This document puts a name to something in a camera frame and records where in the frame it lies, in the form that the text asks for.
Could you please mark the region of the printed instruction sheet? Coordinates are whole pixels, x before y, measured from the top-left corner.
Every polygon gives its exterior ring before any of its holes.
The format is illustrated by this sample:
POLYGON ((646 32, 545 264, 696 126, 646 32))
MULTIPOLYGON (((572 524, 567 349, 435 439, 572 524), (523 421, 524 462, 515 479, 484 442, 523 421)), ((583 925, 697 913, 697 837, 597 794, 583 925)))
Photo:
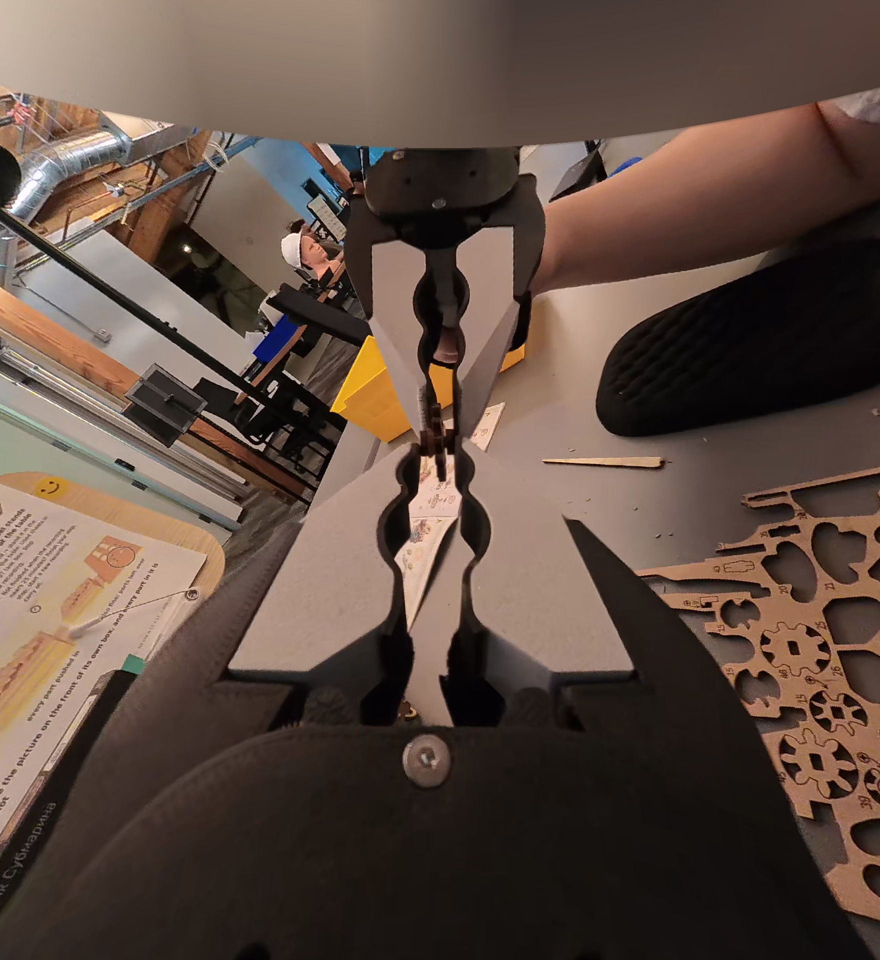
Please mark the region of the printed instruction sheet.
POLYGON ((0 484, 0 834, 98 680, 164 629, 205 556, 0 484))

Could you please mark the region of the blue plastic bin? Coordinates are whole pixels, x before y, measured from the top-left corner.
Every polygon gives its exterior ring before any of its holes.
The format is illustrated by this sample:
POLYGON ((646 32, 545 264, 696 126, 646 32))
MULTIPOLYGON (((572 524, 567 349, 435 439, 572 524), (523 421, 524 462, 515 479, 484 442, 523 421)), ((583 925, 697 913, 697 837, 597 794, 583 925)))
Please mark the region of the blue plastic bin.
POLYGON ((281 355, 286 355, 299 341, 306 326, 281 315, 273 328, 263 337, 254 348, 254 358, 262 364, 267 364, 281 355))

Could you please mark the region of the small dark wooden gear part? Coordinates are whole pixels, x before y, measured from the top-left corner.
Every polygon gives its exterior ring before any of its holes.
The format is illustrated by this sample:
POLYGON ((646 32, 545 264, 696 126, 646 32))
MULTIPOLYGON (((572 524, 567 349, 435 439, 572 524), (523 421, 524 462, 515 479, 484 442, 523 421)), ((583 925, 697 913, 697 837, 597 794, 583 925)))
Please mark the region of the small dark wooden gear part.
POLYGON ((448 457, 454 444, 454 434, 444 426, 442 408, 438 402, 434 384, 427 377, 419 390, 420 433, 419 446, 423 459, 432 460, 436 480, 445 483, 448 479, 448 457))

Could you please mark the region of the dark model kit box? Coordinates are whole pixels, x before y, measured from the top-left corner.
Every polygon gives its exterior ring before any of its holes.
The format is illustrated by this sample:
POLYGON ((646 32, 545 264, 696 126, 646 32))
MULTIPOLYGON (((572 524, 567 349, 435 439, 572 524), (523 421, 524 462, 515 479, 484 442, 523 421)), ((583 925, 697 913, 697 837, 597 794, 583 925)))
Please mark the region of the dark model kit box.
POLYGON ((134 655, 99 678, 0 833, 0 914, 21 886, 62 813, 79 770, 123 696, 143 671, 134 655))

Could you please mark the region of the thin wooden stick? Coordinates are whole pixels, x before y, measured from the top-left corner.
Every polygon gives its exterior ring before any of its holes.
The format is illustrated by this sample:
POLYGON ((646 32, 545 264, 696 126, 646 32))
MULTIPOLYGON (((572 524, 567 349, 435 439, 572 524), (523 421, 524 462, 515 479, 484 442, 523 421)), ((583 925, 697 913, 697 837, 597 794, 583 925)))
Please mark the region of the thin wooden stick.
POLYGON ((546 465, 596 467, 611 470, 659 471, 666 465, 666 459, 659 456, 543 458, 542 463, 546 465))

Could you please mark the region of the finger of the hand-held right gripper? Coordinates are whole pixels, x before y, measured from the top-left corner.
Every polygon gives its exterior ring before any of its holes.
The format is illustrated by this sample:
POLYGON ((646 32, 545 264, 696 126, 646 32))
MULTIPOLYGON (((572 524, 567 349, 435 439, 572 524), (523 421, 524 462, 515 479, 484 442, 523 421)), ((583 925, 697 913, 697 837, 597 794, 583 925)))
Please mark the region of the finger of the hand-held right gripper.
POLYGON ((415 309, 426 255, 405 242, 372 247, 371 330, 402 412, 419 437, 436 433, 436 394, 430 368, 435 344, 415 309))
POLYGON ((440 248, 440 307, 443 327, 462 337, 454 371, 454 418, 469 440, 490 400, 494 382, 515 332, 515 228, 485 226, 457 246, 440 248))

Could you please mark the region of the person's right forearm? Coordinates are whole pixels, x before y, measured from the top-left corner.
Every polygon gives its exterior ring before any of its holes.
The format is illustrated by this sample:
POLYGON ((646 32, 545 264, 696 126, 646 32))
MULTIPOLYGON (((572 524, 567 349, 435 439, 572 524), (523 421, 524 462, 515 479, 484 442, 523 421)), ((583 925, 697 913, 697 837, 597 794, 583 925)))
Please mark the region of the person's right forearm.
POLYGON ((689 127, 545 209, 533 296, 764 253, 880 200, 880 88, 689 127))

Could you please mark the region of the yellow plastic bin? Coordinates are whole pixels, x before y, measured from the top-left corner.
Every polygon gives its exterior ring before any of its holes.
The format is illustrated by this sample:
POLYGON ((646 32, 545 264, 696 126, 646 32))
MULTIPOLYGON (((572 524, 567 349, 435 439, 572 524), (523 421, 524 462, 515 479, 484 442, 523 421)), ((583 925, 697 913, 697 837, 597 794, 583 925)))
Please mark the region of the yellow plastic bin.
MULTIPOLYGON (((501 372, 522 362, 526 352, 525 344, 508 352, 501 365, 501 372)), ((453 402, 453 376, 451 369, 431 364, 430 379, 442 410, 450 407, 453 402)), ((483 450, 486 450, 486 446, 481 441, 489 445, 495 428, 492 425, 493 414, 490 411, 502 412, 503 406, 504 404, 499 404, 488 407, 481 418, 482 425, 479 424, 471 436, 473 442, 483 450)), ((366 337, 362 343, 345 381, 330 406, 330 411, 340 414, 348 422, 360 426, 385 443, 395 440, 411 429, 409 419, 394 390, 384 358, 372 335, 366 337)))

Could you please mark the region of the silver ventilation duct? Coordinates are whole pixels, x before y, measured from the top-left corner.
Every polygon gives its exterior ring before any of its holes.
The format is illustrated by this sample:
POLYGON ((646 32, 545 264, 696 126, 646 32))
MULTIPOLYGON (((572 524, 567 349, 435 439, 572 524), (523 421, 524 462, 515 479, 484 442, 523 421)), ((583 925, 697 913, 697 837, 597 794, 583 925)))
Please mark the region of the silver ventilation duct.
POLYGON ((190 126, 101 112, 97 129, 54 141, 26 156, 20 163, 20 186, 6 208, 28 224, 69 179, 104 165, 125 168, 149 160, 186 143, 192 135, 190 126))

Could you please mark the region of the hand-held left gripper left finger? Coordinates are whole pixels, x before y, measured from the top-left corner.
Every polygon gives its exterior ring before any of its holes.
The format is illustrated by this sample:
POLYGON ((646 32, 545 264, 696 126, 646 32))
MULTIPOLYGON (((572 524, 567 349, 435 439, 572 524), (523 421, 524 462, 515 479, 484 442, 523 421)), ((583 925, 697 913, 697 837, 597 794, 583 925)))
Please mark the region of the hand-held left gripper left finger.
POLYGON ((419 448, 407 443, 308 511, 232 656, 232 678, 336 689, 361 722, 397 721, 414 654, 396 556, 419 480, 419 448))

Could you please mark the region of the light wooden board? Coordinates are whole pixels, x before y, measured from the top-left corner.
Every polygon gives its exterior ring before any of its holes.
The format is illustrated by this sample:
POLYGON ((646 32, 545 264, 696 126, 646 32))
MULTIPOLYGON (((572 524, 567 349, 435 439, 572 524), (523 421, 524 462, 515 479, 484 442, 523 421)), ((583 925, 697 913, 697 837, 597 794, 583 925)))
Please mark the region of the light wooden board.
MULTIPOLYGON (((0 474, 0 485, 34 497, 33 486, 41 476, 56 475, 41 471, 9 472, 0 474)), ((59 504, 98 522, 109 523, 127 531, 130 535, 143 535, 205 556, 204 564, 191 585, 200 591, 200 598, 193 602, 181 599, 179 606, 174 606, 172 601, 167 601, 163 629, 134 652, 136 657, 148 661, 163 648, 164 643, 190 616, 192 609, 217 589, 225 570, 223 548, 210 533, 181 519, 172 518, 157 510, 98 491, 90 486, 66 480, 71 484, 71 491, 66 497, 59 501, 44 500, 59 504)))

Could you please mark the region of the laser-cut plywood parts sheet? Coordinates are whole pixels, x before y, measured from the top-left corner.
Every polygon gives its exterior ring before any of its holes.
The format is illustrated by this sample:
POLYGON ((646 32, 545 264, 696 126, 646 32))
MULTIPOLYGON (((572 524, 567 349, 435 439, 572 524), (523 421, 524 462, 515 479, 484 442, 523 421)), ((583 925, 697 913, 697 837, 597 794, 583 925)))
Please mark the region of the laser-cut plywood parts sheet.
POLYGON ((747 494, 783 507, 694 562, 639 570, 676 612, 723 643, 721 671, 804 821, 830 811, 843 853, 826 872, 839 904, 880 922, 880 467, 747 494))

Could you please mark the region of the black textured wrist rest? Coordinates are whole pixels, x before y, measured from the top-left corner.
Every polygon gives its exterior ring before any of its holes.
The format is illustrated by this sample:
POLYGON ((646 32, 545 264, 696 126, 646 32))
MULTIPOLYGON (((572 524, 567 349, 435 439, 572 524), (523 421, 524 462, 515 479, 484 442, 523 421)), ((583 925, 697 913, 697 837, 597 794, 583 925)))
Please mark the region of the black textured wrist rest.
POLYGON ((831 244, 646 318, 613 346, 595 413, 644 438, 880 385, 880 238, 831 244))

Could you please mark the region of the mannequin with white helmet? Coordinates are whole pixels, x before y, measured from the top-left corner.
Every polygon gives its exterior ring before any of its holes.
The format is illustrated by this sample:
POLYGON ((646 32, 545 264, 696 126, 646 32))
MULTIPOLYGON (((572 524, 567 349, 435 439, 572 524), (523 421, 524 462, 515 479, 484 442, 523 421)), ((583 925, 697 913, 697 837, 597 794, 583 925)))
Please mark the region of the mannequin with white helmet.
POLYGON ((330 255, 313 234, 300 230, 290 231, 280 242, 284 261, 306 282, 306 291, 318 294, 325 300, 332 283, 342 274, 343 252, 330 255))

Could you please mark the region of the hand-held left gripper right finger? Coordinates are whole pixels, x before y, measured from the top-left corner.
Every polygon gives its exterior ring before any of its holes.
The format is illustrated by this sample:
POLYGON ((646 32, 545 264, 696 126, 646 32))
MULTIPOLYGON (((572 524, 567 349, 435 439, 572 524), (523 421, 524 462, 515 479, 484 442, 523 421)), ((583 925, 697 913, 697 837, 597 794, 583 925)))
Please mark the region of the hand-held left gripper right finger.
POLYGON ((562 513, 469 439, 454 458, 469 550, 446 660, 455 726, 495 726, 523 690, 628 680, 634 664, 562 513))

